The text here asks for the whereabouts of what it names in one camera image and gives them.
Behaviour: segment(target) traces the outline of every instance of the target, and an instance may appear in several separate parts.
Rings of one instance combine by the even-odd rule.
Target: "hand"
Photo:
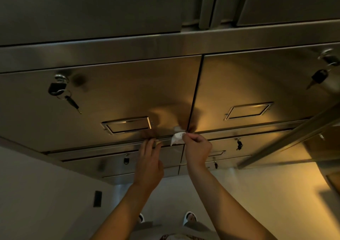
[[[185,156],[188,168],[205,168],[205,161],[213,145],[202,135],[185,133],[183,141],[186,144]]]
[[[159,160],[162,143],[152,149],[155,139],[145,140],[139,149],[134,185],[141,187],[148,195],[156,188],[164,176],[163,163]]]

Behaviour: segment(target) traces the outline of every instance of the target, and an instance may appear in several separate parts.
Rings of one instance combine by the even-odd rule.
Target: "cabinet door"
[[[183,146],[161,148],[159,160],[165,168],[181,163]],[[113,154],[103,157],[85,158],[66,163],[86,174],[107,177],[133,173],[138,160],[138,152]]]
[[[209,161],[205,163],[205,167],[210,171],[217,170],[217,169],[228,169],[228,168],[236,167],[239,162],[241,162],[242,160],[248,157],[250,156],[223,159],[223,160],[217,160],[217,161]],[[178,175],[187,175],[187,174],[188,174],[187,165],[181,165]]]
[[[212,150],[207,161],[215,161],[236,157],[249,156],[272,143],[276,139],[286,135],[289,130],[280,132],[263,132],[255,135],[240,135],[236,137],[228,137],[227,139],[218,139],[210,141]],[[186,156],[182,158],[182,165],[187,163]]]
[[[171,177],[178,175],[179,166],[164,169],[164,177]],[[112,185],[125,185],[127,183],[132,183],[135,177],[134,173],[118,176],[107,176],[104,180]]]
[[[187,128],[200,60],[1,74],[0,136],[45,152],[172,135],[175,126]],[[82,114],[48,93],[55,74],[68,77],[65,94],[72,93]]]
[[[245,0],[237,25],[338,19],[339,5],[340,0]]]
[[[190,128],[242,127],[311,117],[339,99],[340,70],[320,53],[339,57],[339,44],[206,55]],[[312,75],[333,69],[321,84]]]
[[[0,45],[181,30],[181,0],[0,0]]]

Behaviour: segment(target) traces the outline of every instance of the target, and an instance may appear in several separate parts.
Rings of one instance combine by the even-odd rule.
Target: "lower drawer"
[[[240,135],[235,137],[228,137],[225,139],[210,140],[213,148],[209,157],[207,158],[207,161],[223,160],[252,155],[254,152],[281,138],[289,132],[290,130],[276,132],[270,131],[253,135]],[[240,149],[238,148],[238,141],[241,142],[243,145]],[[185,165],[186,163],[187,161],[184,148],[181,165]]]
[[[164,177],[171,177],[171,176],[178,175],[179,168],[180,168],[179,166],[174,166],[172,168],[165,168]],[[107,176],[107,177],[104,177],[103,179],[112,185],[125,185],[127,183],[132,183],[134,176],[135,176],[134,173],[130,173],[126,175]]]
[[[239,162],[248,158],[250,156],[238,157],[238,158],[230,158],[230,159],[223,159],[218,161],[209,161],[205,163],[205,166],[208,170],[216,170],[216,169],[227,169],[237,166]],[[180,172],[178,175],[187,175],[188,168],[187,165],[181,165]]]
[[[182,152],[183,145],[163,147],[160,149],[159,159],[163,162],[165,168],[179,166]],[[129,152],[65,162],[77,169],[77,171],[94,176],[107,177],[133,173],[137,160],[138,152]]]

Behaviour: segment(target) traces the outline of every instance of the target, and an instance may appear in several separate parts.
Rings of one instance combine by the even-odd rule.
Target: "white tissue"
[[[174,143],[183,144],[184,143],[184,141],[182,140],[183,134],[185,134],[185,132],[178,132],[178,133],[174,134],[171,138],[170,146],[172,146],[172,144],[174,144]]]

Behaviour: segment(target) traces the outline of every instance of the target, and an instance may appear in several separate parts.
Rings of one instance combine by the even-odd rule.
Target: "key ring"
[[[58,90],[56,93],[58,93],[58,92],[60,92],[60,91],[62,91],[62,92],[66,92],[66,91],[68,91],[69,93],[70,93],[70,96],[69,97],[72,97],[72,92],[70,92],[69,90]],[[60,98],[59,96],[56,96],[58,99],[60,99],[60,100],[66,100],[66,98]]]

